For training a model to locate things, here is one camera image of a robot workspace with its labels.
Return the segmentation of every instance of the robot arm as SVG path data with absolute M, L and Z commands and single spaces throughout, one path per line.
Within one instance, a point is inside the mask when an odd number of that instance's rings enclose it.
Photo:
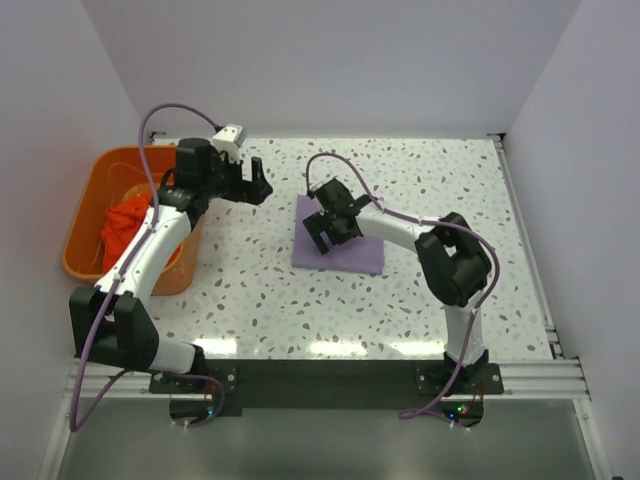
M 311 195 L 320 209 L 303 223 L 322 254 L 329 251 L 324 234 L 333 245 L 341 245 L 359 236 L 376 236 L 418 255 L 427 286 L 445 306 L 448 331 L 445 362 L 455 364 L 462 353 L 471 310 L 486 287 L 487 275 L 491 271 L 491 262 L 479 242 L 444 225 L 418 225 L 391 216 L 373 205 L 366 195 L 354 199 L 337 179 L 316 188 Z M 444 218 L 423 219 L 469 228 L 457 213 L 450 213 Z M 488 362 L 480 315 L 478 311 L 462 361 L 469 373 Z
M 155 207 L 150 206 L 143 225 L 116 265 L 95 288 L 80 287 L 71 295 L 69 308 L 78 355 L 122 264 L 140 237 L 148 235 L 131 259 L 127 273 L 119 278 L 108 309 L 114 321 L 102 321 L 89 361 L 139 372 L 199 374 L 206 370 L 202 348 L 161 337 L 144 305 L 171 254 L 195 228 L 211 199 L 259 205 L 273 192 L 257 157 L 251 159 L 251 181 L 243 179 L 239 156 L 243 140 L 243 128 L 228 125 L 211 142 L 199 138 L 179 142 L 176 166 L 165 174 L 158 189 L 155 226 L 152 227 Z M 167 185 L 171 175 L 173 184 Z

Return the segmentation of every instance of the gray floor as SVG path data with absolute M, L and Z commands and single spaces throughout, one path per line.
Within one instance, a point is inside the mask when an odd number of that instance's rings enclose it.
M 72 435 L 59 478 L 594 477 L 570 401 L 494 401 L 471 437 L 379 411 L 252 410 L 185 433 L 166 400 L 109 399 Z

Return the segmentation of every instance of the speckled tabletop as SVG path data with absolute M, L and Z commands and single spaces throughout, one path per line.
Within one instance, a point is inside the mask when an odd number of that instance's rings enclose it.
M 198 343 L 211 358 L 441 358 L 444 313 L 415 254 L 385 245 L 381 276 L 292 268 L 295 199 L 305 192 L 306 160 L 335 151 L 353 159 L 390 207 L 465 216 L 502 262 L 501 281 L 483 307 L 491 358 L 551 358 L 491 140 L 249 138 L 243 151 L 262 157 L 274 194 L 260 207 L 211 203 L 201 220 L 193 284 L 148 305 L 162 335 Z M 311 175 L 312 183 L 337 176 L 361 192 L 336 160 L 318 160 Z

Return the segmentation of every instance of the purple foam pad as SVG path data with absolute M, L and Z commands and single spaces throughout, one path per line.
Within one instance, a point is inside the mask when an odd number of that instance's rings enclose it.
M 327 243 L 329 253 L 321 255 L 302 224 L 305 218 L 317 211 L 318 207 L 314 200 L 304 195 L 298 195 L 291 262 L 294 267 L 382 274 L 384 242 L 381 238 L 358 237 L 335 246 Z

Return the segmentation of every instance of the orange basket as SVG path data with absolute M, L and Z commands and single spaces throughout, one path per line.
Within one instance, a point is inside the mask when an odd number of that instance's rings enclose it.
M 176 147 L 147 146 L 145 153 L 153 179 L 159 185 L 164 172 L 175 167 Z M 100 230 L 107 208 L 149 190 L 138 147 L 115 148 L 96 161 L 62 254 L 62 265 L 69 275 L 90 283 L 102 278 L 104 245 Z M 191 285 L 201 231 L 202 222 L 199 222 L 164 268 L 153 295 L 174 295 Z

